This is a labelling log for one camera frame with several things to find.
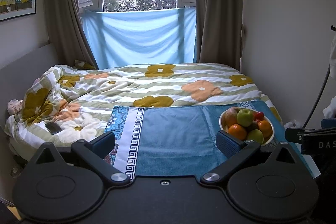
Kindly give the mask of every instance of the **green apple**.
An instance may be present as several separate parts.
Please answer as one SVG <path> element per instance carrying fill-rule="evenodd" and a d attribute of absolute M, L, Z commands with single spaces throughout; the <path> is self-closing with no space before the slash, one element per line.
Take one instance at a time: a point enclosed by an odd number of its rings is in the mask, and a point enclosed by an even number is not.
<path fill-rule="evenodd" d="M 248 127 L 253 122 L 253 112 L 249 109 L 242 109 L 237 114 L 237 123 L 242 127 Z"/>
<path fill-rule="evenodd" d="M 257 143 L 260 143 L 260 144 L 263 144 L 263 142 L 264 142 L 263 133 L 259 129 L 255 129 L 255 130 L 250 131 L 247 134 L 246 139 L 247 140 L 253 140 L 253 141 L 255 141 Z"/>

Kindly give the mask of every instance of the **smartphone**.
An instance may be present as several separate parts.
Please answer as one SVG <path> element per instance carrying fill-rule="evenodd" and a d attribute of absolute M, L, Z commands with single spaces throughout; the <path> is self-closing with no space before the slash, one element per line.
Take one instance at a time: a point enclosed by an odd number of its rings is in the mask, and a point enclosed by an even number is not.
<path fill-rule="evenodd" d="M 62 129 L 59 127 L 59 125 L 56 124 L 55 122 L 46 123 L 45 127 L 47 128 L 47 130 L 49 130 L 51 135 L 54 135 L 54 134 L 62 131 Z"/>

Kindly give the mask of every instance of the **white cloth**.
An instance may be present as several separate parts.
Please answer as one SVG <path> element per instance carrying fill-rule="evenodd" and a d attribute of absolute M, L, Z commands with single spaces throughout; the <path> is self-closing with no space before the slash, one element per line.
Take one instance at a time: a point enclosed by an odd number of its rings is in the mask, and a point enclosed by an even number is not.
<path fill-rule="evenodd" d="M 330 105 L 323 109 L 323 115 L 327 119 L 334 118 L 336 115 L 336 97 L 331 99 Z"/>
<path fill-rule="evenodd" d="M 330 50 L 330 77 L 336 79 L 336 35 L 331 42 Z"/>

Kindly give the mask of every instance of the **white bowl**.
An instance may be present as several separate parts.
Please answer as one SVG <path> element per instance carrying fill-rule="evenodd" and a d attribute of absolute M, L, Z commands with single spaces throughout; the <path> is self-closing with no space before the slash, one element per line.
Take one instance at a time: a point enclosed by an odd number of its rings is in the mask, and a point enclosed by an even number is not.
<path fill-rule="evenodd" d="M 249 109 L 249 110 L 251 110 L 251 111 L 253 111 L 253 112 L 257 112 L 257 111 L 255 111 L 255 110 L 253 110 L 253 109 L 250 109 L 250 108 L 245 108 L 245 109 Z M 223 127 L 222 127 L 222 123 L 221 123 L 222 117 L 223 117 L 223 115 L 225 115 L 225 113 L 226 113 L 227 111 L 228 111 L 228 109 L 227 109 L 226 111 L 224 111 L 224 112 L 221 114 L 221 116 L 219 117 L 219 126 L 220 126 L 221 130 L 224 130 L 225 132 L 228 133 L 228 130 L 229 130 L 228 126 L 225 125 L 225 128 L 223 128 Z M 271 124 L 271 126 L 272 126 L 272 135 L 271 135 L 270 138 L 269 138 L 265 143 L 263 143 L 261 146 L 265 146 L 265 145 L 269 144 L 269 143 L 273 140 L 273 138 L 274 138 L 274 126 L 273 126 L 273 124 L 271 123 L 271 121 L 270 121 L 266 116 L 264 117 L 264 120 L 268 121 L 268 122 Z"/>

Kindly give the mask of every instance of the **metal screw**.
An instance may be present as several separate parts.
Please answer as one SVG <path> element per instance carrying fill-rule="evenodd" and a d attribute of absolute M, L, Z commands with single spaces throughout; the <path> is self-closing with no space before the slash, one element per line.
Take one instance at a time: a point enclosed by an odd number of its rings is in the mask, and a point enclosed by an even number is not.
<path fill-rule="evenodd" d="M 221 177 L 216 173 L 206 173 L 205 175 L 203 175 L 203 178 L 206 181 L 216 181 L 219 180 Z"/>
<path fill-rule="evenodd" d="M 10 175 L 13 178 L 17 178 L 21 174 L 22 168 L 21 167 L 13 167 L 12 170 L 10 171 Z"/>
<path fill-rule="evenodd" d="M 163 186 L 167 186 L 169 184 L 170 184 L 170 182 L 168 180 L 161 181 L 161 185 L 163 185 Z"/>
<path fill-rule="evenodd" d="M 124 181 L 128 178 L 128 175 L 124 173 L 115 173 L 111 176 L 111 180 L 113 181 Z"/>

